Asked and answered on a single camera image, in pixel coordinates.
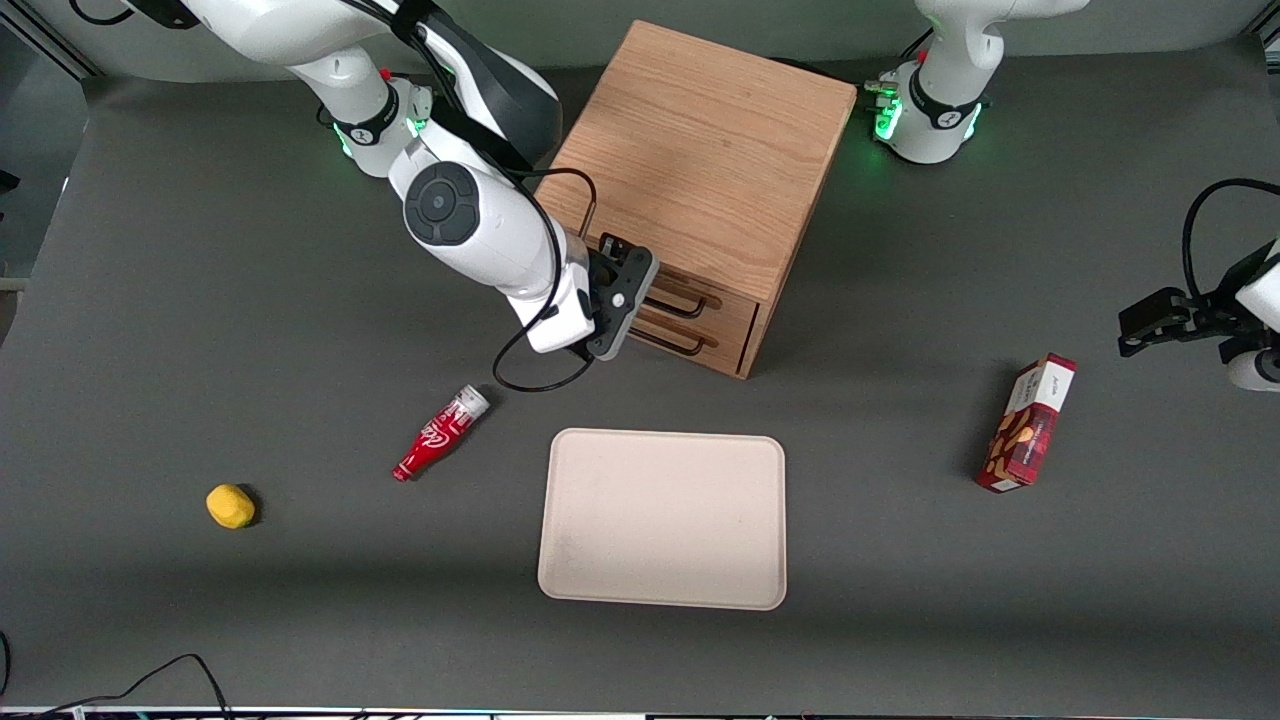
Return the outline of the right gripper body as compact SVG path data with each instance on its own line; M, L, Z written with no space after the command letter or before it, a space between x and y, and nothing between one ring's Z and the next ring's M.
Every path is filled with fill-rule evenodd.
M531 347L548 354L620 351L620 265L599 263L581 240L539 240L527 272Z

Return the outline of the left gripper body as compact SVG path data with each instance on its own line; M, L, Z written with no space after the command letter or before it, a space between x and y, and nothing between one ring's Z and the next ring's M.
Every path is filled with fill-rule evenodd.
M1190 270L1190 302L1194 341L1276 341L1277 241L1228 268L1215 290L1201 290Z

